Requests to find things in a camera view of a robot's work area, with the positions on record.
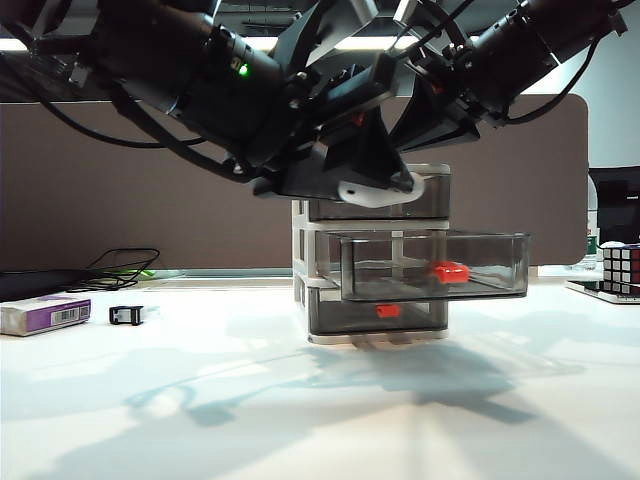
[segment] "red plastic block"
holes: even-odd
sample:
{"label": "red plastic block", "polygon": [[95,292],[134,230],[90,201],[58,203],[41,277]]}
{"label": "red plastic block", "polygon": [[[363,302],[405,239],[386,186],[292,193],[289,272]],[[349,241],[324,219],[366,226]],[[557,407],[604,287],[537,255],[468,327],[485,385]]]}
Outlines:
{"label": "red plastic block", "polygon": [[433,274],[440,283],[467,283],[469,267],[456,262],[433,262],[430,264]]}

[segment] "brown partition wall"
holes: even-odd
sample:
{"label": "brown partition wall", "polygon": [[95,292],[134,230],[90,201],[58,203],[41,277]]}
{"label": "brown partition wall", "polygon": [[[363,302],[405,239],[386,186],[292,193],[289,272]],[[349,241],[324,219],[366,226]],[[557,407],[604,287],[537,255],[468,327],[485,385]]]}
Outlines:
{"label": "brown partition wall", "polygon": [[[519,108],[547,100],[524,97]],[[406,101],[385,104],[389,123]],[[99,131],[144,139],[110,104],[63,109]],[[290,266],[285,200],[255,199],[250,188],[168,152],[87,139],[38,105],[2,105],[0,122],[3,270],[84,267],[106,249],[142,246],[159,248],[164,268]],[[584,102],[571,96],[535,123],[482,131],[480,142],[413,153],[406,160],[452,165],[454,227],[531,232],[534,264],[578,260],[586,225]]]}

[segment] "red object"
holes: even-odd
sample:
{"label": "red object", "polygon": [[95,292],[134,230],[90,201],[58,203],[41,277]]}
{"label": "red object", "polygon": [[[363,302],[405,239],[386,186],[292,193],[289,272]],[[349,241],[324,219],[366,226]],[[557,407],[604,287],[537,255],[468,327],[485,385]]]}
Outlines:
{"label": "red object", "polygon": [[433,262],[429,265],[440,283],[467,283],[469,267],[456,262]]}
{"label": "red object", "polygon": [[376,305],[376,313],[380,318],[395,318],[400,316],[400,305]]}
{"label": "red object", "polygon": [[366,113],[365,112],[358,112],[358,113],[354,113],[353,115],[351,115],[351,121],[358,128],[360,128],[360,127],[362,127],[362,125],[364,125],[365,119],[366,119]]}

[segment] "black cable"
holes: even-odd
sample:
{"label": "black cable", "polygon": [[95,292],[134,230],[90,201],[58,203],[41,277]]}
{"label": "black cable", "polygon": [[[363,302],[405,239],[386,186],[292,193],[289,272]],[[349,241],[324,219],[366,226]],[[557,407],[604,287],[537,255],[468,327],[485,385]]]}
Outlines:
{"label": "black cable", "polygon": [[[30,82],[26,81],[25,78],[20,73],[18,73],[18,71],[15,68],[13,68],[11,63],[7,60],[6,56],[2,53],[0,53],[0,62],[2,62],[2,64],[8,70],[9,74],[11,74],[11,76],[13,76],[20,85],[22,85],[40,104],[42,104],[44,108],[46,108],[52,115],[57,117],[59,120],[64,122],[67,126],[73,128],[77,132],[83,135],[86,135],[87,137],[90,137],[94,140],[98,140],[104,143],[109,143],[111,145],[117,145],[120,147],[140,148],[140,149],[166,148],[161,143],[134,142],[132,140],[124,140],[121,138],[110,137],[108,135],[104,135],[102,133],[96,132],[94,130],[91,130],[85,127],[84,125],[79,124],[78,122],[73,120],[71,117],[66,115],[64,112],[62,112],[60,109],[55,107],[43,95],[41,95],[40,92],[38,92],[37,89],[30,84]],[[193,146],[193,145],[200,145],[205,142],[206,140],[204,138],[194,138],[192,140],[185,140],[182,143],[184,143],[184,145],[187,145],[187,146]]]}
{"label": "black cable", "polygon": [[398,34],[396,35],[396,39],[393,41],[393,43],[391,44],[391,46],[387,49],[387,53],[391,52],[394,48],[396,48],[396,45],[398,44],[398,42],[400,41],[400,39],[402,37],[404,37],[407,33],[409,33],[411,31],[413,27],[411,25],[407,25],[406,27],[404,27],[402,30],[400,30],[398,32]]}
{"label": "black cable", "polygon": [[580,80],[584,72],[589,67],[589,64],[591,63],[591,59],[593,58],[593,55],[596,53],[596,48],[598,48],[598,44],[600,43],[600,40],[602,40],[602,37],[597,38],[596,40],[593,41],[593,43],[589,47],[587,58],[582,64],[582,67],[580,67],[580,70],[578,70],[578,72],[574,75],[574,77],[571,79],[569,84],[564,88],[564,90],[562,90],[562,92],[558,94],[558,96],[556,96],[553,100],[543,105],[542,107],[534,110],[533,112],[527,113],[526,115],[522,115],[521,117],[509,118],[507,116],[506,117],[507,125],[521,125],[523,123],[531,122],[549,113],[554,108],[556,108],[560,104],[560,102],[562,102],[562,100],[564,100],[565,97],[569,95],[569,92],[571,91],[571,89],[576,85],[576,83],[578,83],[578,81]]}
{"label": "black cable", "polygon": [[[104,260],[110,254],[118,253],[149,253],[149,257],[137,262],[128,262],[117,265],[109,265],[98,267],[98,264]],[[76,283],[75,285],[68,286],[66,291],[69,293],[86,293],[86,292],[100,292],[100,291],[117,291],[123,288],[133,287],[138,284],[136,280],[142,272],[147,270],[153,262],[160,257],[160,250],[156,248],[114,248],[107,250],[93,262],[91,262],[85,271],[91,272],[96,275],[96,278],[85,280]],[[112,270],[122,270],[127,267],[138,266],[131,273],[117,273]]]}
{"label": "black cable", "polygon": [[613,8],[619,10],[621,8],[628,7],[636,0],[618,0],[617,2],[613,2]]}
{"label": "black cable", "polygon": [[109,94],[120,115],[189,163],[237,183],[248,183],[255,178],[252,175],[253,169],[246,162],[240,164],[242,171],[235,173],[235,165],[231,165],[230,162],[225,164],[216,162],[181,143],[145,112],[120,85],[112,85]]}
{"label": "black cable", "polygon": [[407,58],[418,51],[420,47],[426,45],[431,40],[436,38],[443,30],[445,30],[452,22],[455,21],[456,18],[460,16],[462,12],[464,12],[469,5],[471,5],[475,0],[465,0],[462,2],[453,12],[449,14],[449,16],[444,19],[437,27],[431,30],[427,35],[419,39],[416,43],[414,43],[411,47],[408,47],[406,50],[401,52],[396,58],[402,59]]}

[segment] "black plastic mount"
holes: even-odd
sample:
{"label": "black plastic mount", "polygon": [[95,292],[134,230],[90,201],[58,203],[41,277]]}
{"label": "black plastic mount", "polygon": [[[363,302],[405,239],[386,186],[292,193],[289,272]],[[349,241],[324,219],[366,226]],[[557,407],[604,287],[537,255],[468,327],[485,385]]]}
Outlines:
{"label": "black plastic mount", "polygon": [[111,307],[109,309],[109,323],[111,325],[133,325],[137,327],[142,323],[142,316],[140,315],[140,311],[144,307],[135,306],[135,307]]}

